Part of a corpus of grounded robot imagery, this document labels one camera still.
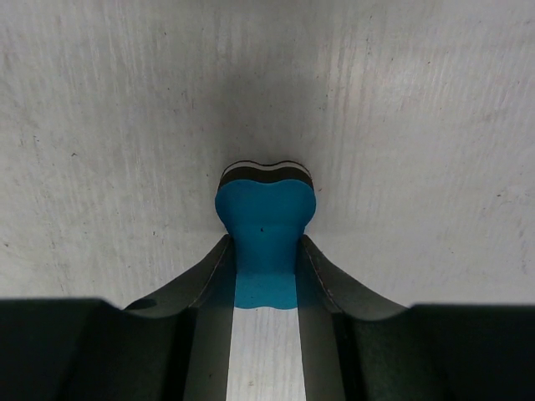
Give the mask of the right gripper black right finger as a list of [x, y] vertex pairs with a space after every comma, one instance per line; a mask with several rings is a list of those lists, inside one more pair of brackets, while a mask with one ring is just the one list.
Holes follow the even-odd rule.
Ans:
[[304, 236], [296, 264], [309, 400], [531, 400], [534, 308], [404, 307]]

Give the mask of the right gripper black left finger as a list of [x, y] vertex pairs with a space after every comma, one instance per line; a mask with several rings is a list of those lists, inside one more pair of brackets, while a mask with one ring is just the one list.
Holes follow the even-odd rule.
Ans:
[[97, 298], [1, 302], [4, 400], [222, 400], [234, 244], [117, 308]]

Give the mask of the blue whiteboard eraser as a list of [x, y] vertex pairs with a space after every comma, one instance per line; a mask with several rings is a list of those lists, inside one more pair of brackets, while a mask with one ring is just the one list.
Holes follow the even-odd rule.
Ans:
[[222, 172], [215, 207], [234, 242], [235, 307], [296, 308], [298, 243], [316, 210], [308, 170], [289, 160], [235, 162]]

